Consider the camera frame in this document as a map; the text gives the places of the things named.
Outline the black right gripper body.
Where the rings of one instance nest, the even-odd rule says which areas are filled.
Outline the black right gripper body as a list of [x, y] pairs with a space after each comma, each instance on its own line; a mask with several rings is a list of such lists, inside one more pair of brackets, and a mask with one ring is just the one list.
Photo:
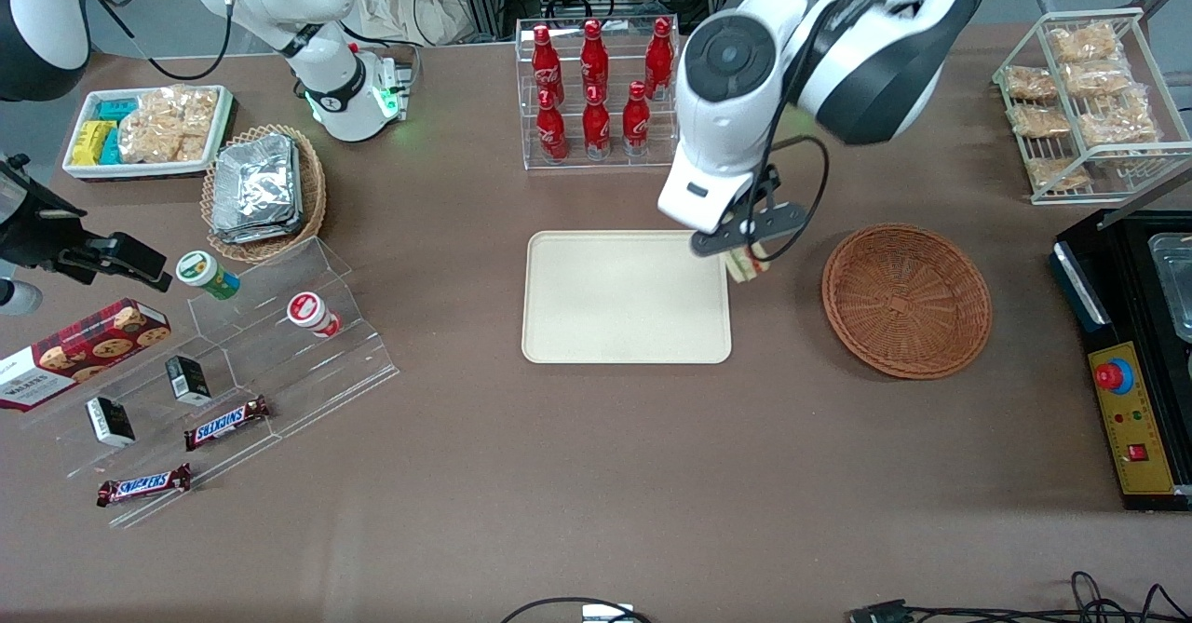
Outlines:
[[27, 176], [26, 155], [4, 156], [4, 222], [1, 258], [25, 267], [57, 272], [69, 253], [87, 244], [82, 228], [83, 210]]

